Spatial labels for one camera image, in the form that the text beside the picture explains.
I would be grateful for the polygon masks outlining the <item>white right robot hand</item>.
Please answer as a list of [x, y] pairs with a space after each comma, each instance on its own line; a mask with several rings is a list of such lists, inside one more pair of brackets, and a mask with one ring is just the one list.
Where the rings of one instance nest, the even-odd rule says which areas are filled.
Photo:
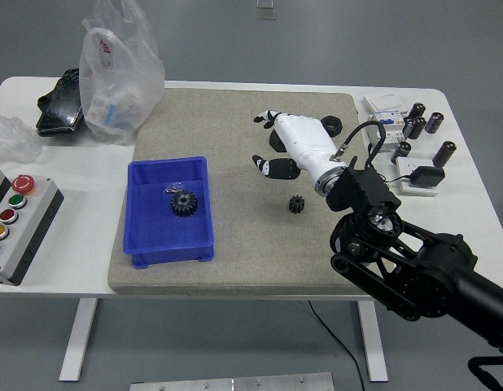
[[256, 116], [254, 122], [263, 122], [266, 129], [275, 130], [296, 167], [308, 172], [317, 192], [325, 194], [326, 184], [336, 181], [347, 167], [332, 159], [338, 149], [317, 118], [268, 110]]

